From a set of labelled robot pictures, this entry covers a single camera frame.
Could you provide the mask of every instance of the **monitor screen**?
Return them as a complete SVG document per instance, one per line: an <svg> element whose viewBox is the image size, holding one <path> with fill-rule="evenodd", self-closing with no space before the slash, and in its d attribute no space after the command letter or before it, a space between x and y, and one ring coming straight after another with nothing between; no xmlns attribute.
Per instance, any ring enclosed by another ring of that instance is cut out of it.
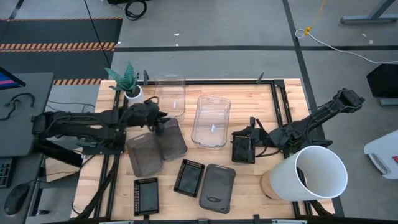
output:
<svg viewBox="0 0 398 224"><path fill-rule="evenodd" d="M0 72L0 87L4 88L12 88L18 87L19 83L15 82L14 80L10 79L8 76Z"/></svg>
<svg viewBox="0 0 398 224"><path fill-rule="evenodd" d="M25 86L25 83L0 67L0 90Z"/></svg>

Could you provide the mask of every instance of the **white container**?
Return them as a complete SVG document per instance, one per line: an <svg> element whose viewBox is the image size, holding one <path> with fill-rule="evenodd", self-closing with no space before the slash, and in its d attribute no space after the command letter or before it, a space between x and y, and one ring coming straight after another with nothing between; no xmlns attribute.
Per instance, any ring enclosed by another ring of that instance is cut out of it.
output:
<svg viewBox="0 0 398 224"><path fill-rule="evenodd" d="M301 183L300 168L307 183ZM277 164L269 172L269 184L274 193L291 202L335 198L347 186L346 167L332 151L321 146L309 146Z"/></svg>
<svg viewBox="0 0 398 224"><path fill-rule="evenodd" d="M143 103L145 98L144 98L144 92L141 88L141 86L137 85L139 89L139 94L135 97L129 97L127 96L126 92L124 92L124 97L126 97L129 100L129 105L133 105L134 103Z"/></svg>

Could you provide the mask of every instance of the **gray floor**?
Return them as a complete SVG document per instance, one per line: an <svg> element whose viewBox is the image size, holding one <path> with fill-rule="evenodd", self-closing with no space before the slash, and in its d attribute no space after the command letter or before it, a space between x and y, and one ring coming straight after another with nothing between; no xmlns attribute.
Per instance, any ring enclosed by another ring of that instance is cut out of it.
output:
<svg viewBox="0 0 398 224"><path fill-rule="evenodd" d="M17 1L0 2L0 17L7 18ZM87 0L93 17L124 17L123 4L110 6L101 0ZM379 1L328 1L312 34L331 45L398 45L398 24L341 25L343 15L367 14ZM309 26L322 0L289 0L295 26ZM387 11L398 13L398 2ZM17 18L88 17L83 0L25 0ZM169 47L216 45L293 46L284 7L271 0L152 0L147 14L138 21L123 20L118 47ZM309 37L302 45L318 45ZM398 60L398 51L357 52L373 60ZM352 88L366 98L355 114L341 114L323 128L330 147L345 163L349 182L341 196L347 217L398 220L398 181L387 180L363 154L363 147L398 129L397 107L381 108L372 97L366 75L377 65L338 52L303 53L318 105L341 88ZM121 72L130 60L137 71L150 77L181 73L187 78L301 78L294 51L196 51L115 53L112 68ZM50 99L61 102L95 103L98 86L55 86ZM51 105L56 109L80 111L81 106ZM40 208L52 208L45 216L28 223L66 220L74 188L47 190L46 195L67 195L54 202L41 201Z"/></svg>

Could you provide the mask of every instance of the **potted plant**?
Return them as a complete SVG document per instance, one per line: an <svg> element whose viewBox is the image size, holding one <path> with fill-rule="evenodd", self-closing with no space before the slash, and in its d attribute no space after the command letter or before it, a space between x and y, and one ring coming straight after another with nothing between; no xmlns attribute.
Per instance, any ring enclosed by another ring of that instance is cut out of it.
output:
<svg viewBox="0 0 398 224"><path fill-rule="evenodd" d="M110 68L105 68L105 70L118 84L117 86L110 86L110 88L124 91L124 96L129 100L130 104L142 103L144 101L144 92L141 86L137 85L138 75L134 72L130 61L124 72L124 76L119 75Z"/></svg>

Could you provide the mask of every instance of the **clear plastic container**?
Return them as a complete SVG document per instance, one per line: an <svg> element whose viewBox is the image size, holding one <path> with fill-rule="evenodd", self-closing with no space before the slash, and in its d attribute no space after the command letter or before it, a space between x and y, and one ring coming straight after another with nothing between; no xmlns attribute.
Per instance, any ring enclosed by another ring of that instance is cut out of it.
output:
<svg viewBox="0 0 398 224"><path fill-rule="evenodd" d="M192 141L203 147L223 147L227 141L230 109L229 99L200 96L191 135Z"/></svg>
<svg viewBox="0 0 398 224"><path fill-rule="evenodd" d="M185 76L156 76L155 96L159 97L159 108L168 113L167 117L181 117L185 112Z"/></svg>

